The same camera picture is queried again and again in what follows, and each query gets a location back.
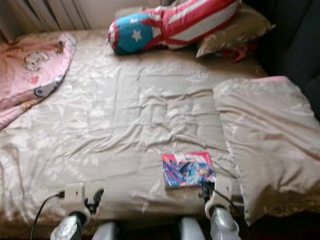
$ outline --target comic book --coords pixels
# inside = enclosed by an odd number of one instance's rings
[[[200,182],[214,182],[216,179],[208,152],[163,154],[162,161],[167,186],[200,186]]]

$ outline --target beige bed sheet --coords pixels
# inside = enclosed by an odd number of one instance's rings
[[[105,189],[98,220],[202,215],[198,188],[165,189],[163,153],[208,151],[241,196],[212,89],[265,76],[253,58],[197,60],[193,48],[119,57],[107,30],[72,34],[78,44],[62,85],[0,132],[2,238],[27,237],[45,197],[69,183],[85,183],[89,197]],[[36,236],[64,214],[61,201],[49,202]]]

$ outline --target pink blanket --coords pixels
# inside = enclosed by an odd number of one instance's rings
[[[67,33],[0,45],[0,130],[55,90],[75,50],[76,40]]]

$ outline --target cable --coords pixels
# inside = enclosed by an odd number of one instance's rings
[[[42,205],[41,205],[41,207],[40,207],[40,209],[39,209],[38,213],[36,214],[35,219],[34,219],[34,221],[33,221],[29,240],[32,240],[32,238],[33,238],[33,236],[34,236],[35,227],[36,227],[36,225],[37,225],[37,221],[38,221],[38,218],[39,218],[39,216],[40,216],[40,214],[41,214],[42,209],[44,208],[45,204],[46,204],[50,199],[54,199],[54,198],[59,198],[59,199],[65,198],[65,191],[64,191],[64,190],[59,191],[59,192],[58,192],[57,194],[55,194],[55,195],[48,196],[48,197],[43,201],[43,203],[42,203]]]
[[[229,198],[227,198],[225,195],[223,195],[222,193],[220,193],[214,189],[212,189],[212,191],[214,191],[216,194],[218,194],[220,197],[222,197],[224,200],[226,200],[233,207],[233,209],[236,211],[236,213],[239,216],[242,215],[241,212],[239,211],[239,209],[237,208],[237,206]],[[245,231],[246,231],[247,236],[249,237],[249,239],[251,239],[250,228],[249,228],[246,220],[242,217],[240,217],[240,219],[245,226]]]

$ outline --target star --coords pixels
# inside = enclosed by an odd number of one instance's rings
[[[135,39],[136,42],[138,42],[139,39],[142,39],[141,31],[133,30],[133,34],[131,37]]]
[[[131,18],[130,23],[134,24],[138,22],[138,18]]]

